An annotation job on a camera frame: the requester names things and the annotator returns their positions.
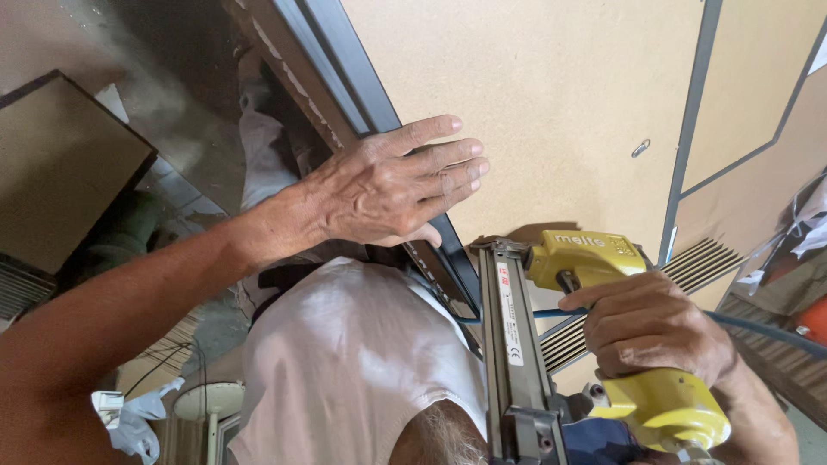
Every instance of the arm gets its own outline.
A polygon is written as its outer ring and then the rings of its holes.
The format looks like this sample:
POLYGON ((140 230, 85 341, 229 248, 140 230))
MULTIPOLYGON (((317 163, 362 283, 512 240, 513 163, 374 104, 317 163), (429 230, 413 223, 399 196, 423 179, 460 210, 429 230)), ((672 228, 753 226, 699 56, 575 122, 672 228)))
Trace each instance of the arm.
POLYGON ((578 290, 564 310, 594 304, 586 346, 600 370, 620 377, 648 368, 690 372, 712 388, 732 424, 711 452, 727 465, 798 463, 796 433, 765 385, 735 351, 729 335, 660 271, 578 290))
POLYGON ((0 453, 13 463, 111 463, 117 455, 89 400, 98 379, 273 261, 328 238, 438 246, 426 222, 479 188, 482 145, 464 139, 403 155, 460 126, 442 116, 365 139, 250 212, 97 276, 8 329, 0 453))

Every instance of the nail gun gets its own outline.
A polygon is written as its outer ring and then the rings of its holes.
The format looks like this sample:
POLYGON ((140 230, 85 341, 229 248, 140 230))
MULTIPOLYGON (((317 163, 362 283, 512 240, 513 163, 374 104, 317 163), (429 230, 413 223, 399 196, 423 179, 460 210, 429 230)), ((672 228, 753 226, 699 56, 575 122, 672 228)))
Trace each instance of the nail gun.
POLYGON ((480 250, 480 287, 492 463, 568 465, 562 426, 589 418, 624 421, 640 444, 710 465, 729 421, 703 381, 656 368, 589 383, 580 394, 555 391, 542 364, 526 280, 566 294, 652 269, 640 247, 602 232, 543 231, 532 246, 498 238, 480 250))

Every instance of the orange object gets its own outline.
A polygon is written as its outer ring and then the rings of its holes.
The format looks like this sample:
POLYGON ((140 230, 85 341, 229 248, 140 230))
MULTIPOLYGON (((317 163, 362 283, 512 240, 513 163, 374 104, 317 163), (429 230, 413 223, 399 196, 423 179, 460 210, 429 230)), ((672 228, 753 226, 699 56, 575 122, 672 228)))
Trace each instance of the orange object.
POLYGON ((798 317, 797 332, 810 341, 827 346, 827 295, 822 296, 808 309, 801 312, 798 317))

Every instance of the hand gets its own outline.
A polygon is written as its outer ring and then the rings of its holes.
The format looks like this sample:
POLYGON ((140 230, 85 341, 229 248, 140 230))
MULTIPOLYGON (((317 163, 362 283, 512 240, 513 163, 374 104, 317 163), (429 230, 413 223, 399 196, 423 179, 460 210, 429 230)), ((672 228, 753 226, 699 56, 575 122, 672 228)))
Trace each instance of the hand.
POLYGON ((573 310, 591 304, 583 334, 606 376, 678 368, 712 387, 738 361, 726 331, 661 271, 581 289, 559 305, 573 310))
POLYGON ((482 143, 462 139, 404 155, 461 127, 459 117, 432 117, 333 155, 298 184, 314 198, 325 237, 386 247, 426 239, 439 247, 428 220, 480 188, 489 169, 482 143))

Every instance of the metal frame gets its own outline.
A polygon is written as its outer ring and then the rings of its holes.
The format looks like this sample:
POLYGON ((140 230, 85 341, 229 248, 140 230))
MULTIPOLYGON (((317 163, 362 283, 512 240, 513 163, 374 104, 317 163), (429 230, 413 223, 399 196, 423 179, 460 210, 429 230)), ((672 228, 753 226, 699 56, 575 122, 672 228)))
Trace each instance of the metal frame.
POLYGON ((774 146, 776 142, 778 142, 778 139, 781 137, 782 131, 784 130, 784 126, 786 125, 786 120, 790 117, 792 108, 796 104, 796 100, 798 99, 798 94, 801 92, 801 88, 804 86, 804 81, 807 79, 807 75, 810 72, 810 67, 813 65, 813 60, 815 60, 815 56, 818 53, 819 48, 821 47, 821 43, 824 41, 825 35, 827 35, 826 17, 824 23, 821 25, 821 29, 819 31, 818 36, 815 38, 815 43, 813 44, 813 47, 810 50, 810 55, 807 57, 807 61, 804 63, 804 68, 801 70, 801 74, 799 75, 798 80, 796 81, 796 86, 792 90, 790 100, 789 102, 787 102, 787 105, 784 108, 784 113, 781 116, 781 120, 778 122, 778 127, 776 128, 775 133, 772 135, 772 139, 767 143, 762 144, 757 149, 749 152, 747 155, 742 156, 733 163, 730 163, 721 170, 718 170, 716 173, 709 176, 705 180, 702 180, 698 184, 693 185, 689 189, 681 192, 681 190, 683 189, 684 174, 686 173, 686 163, 689 159, 689 151, 692 145, 692 133, 695 131, 695 123, 698 118, 698 109, 700 108, 700 98, 703 94, 704 83, 702 81, 697 83, 696 80, 701 79, 701 77, 703 80, 706 79, 706 71, 709 68, 709 60, 712 53, 712 45, 715 42, 715 30, 718 27, 718 17, 720 15, 722 1, 723 0, 707 0, 706 5, 704 6, 704 16, 700 24, 698 48, 696 49, 696 61, 692 69, 690 91, 689 96, 686 100, 686 111, 684 113, 684 123, 683 127, 681 128, 681 137, 678 142, 678 153, 677 158, 675 160, 675 170, 672 175, 672 188, 669 192, 669 202, 667 204, 667 217, 665 223, 663 224, 663 235, 661 237, 661 251, 658 258, 658 264, 661 266, 666 264, 666 260, 668 257, 670 247, 669 242, 672 236, 672 228, 674 228, 675 226, 675 217, 677 216, 678 203, 681 200, 685 199, 687 196, 694 194, 698 190, 702 189, 709 183, 717 180, 719 177, 741 166, 743 163, 749 161, 750 159, 762 153, 771 146, 774 146), (691 126, 691 132, 686 134, 684 130, 688 129, 689 126, 691 126))
POLYGON ((722 2, 723 0, 706 0, 703 16, 700 19, 698 45, 695 48, 695 62, 692 65, 692 75, 689 79, 689 91, 686 95, 681 135, 678 138, 675 169, 672 172, 672 185, 669 189, 667 216, 663 220, 661 250, 657 259, 659 266, 666 264, 669 255, 672 229, 675 227, 675 217, 677 216, 677 204, 681 199, 683 177, 686 174, 686 163, 689 161, 689 151, 692 148, 692 137, 695 135, 695 124, 698 122, 698 111, 700 110, 701 97, 704 94, 706 72, 710 68, 712 45, 715 43, 715 33, 718 31, 718 19, 721 14, 722 2))
MULTIPOLYGON (((402 127, 339 0, 271 1, 358 137, 402 127)), ((479 317, 479 279, 451 220, 442 214, 430 223, 442 236, 442 245, 431 250, 479 317)))

